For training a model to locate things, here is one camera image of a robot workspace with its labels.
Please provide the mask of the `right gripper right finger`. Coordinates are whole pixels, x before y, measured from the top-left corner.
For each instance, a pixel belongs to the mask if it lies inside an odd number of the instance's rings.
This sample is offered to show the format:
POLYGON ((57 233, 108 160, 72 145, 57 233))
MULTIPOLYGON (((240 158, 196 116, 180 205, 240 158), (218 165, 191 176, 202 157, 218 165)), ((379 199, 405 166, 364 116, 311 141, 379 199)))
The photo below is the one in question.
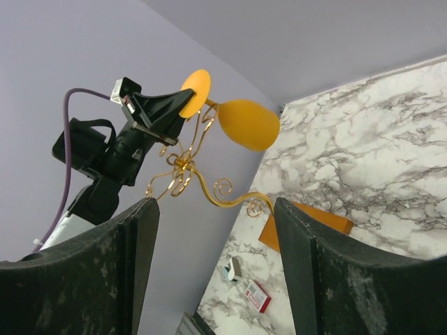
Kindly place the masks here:
POLYGON ((297 334, 445 334, 446 258, 383 251, 274 205, 297 334))

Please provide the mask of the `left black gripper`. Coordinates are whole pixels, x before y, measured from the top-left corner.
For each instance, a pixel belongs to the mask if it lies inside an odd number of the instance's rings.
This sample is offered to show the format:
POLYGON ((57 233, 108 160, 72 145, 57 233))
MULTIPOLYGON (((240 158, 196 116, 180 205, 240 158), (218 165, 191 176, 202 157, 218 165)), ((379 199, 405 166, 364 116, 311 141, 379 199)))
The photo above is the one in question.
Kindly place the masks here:
POLYGON ((161 96, 133 93, 120 105, 127 122, 116 137, 115 154, 141 164, 154 144, 176 145, 184 125, 179 114, 194 95, 192 89, 161 96))

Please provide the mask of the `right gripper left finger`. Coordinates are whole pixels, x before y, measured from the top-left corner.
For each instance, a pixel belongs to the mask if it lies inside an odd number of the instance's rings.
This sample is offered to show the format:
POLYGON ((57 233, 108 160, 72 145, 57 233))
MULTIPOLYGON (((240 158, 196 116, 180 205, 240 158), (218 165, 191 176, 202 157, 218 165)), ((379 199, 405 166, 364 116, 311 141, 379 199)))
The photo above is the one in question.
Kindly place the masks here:
POLYGON ((1 263, 2 334, 136 334, 159 205, 121 214, 17 262, 1 263))

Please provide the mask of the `yellow plastic wine glass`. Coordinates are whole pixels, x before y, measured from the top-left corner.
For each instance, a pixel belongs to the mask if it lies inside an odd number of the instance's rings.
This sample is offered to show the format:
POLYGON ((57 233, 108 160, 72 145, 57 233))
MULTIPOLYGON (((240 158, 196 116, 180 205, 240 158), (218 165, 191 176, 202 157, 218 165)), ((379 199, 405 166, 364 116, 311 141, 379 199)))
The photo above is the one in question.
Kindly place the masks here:
POLYGON ((209 99, 211 86, 211 76, 204 69, 188 76, 181 90, 192 90, 193 97, 179 113, 183 119, 195 117, 198 125, 205 124, 204 131, 218 121, 230 140, 251 151, 265 151, 274 144, 280 131, 275 112, 247 99, 215 103, 209 99))

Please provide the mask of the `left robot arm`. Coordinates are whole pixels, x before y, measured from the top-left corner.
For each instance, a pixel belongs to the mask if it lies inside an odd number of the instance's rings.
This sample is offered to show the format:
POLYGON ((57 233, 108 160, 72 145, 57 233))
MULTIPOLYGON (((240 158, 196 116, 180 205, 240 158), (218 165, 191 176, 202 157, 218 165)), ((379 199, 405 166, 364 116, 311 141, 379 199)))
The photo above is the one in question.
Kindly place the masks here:
POLYGON ((193 89, 144 96, 141 88, 116 89, 109 99, 122 106, 128 121, 116 131, 107 119, 64 120, 52 155, 66 165, 66 184, 57 215, 35 251, 59 244, 108 221, 123 186, 134 186, 149 150, 156 143, 174 146, 184 124, 180 112, 193 89))

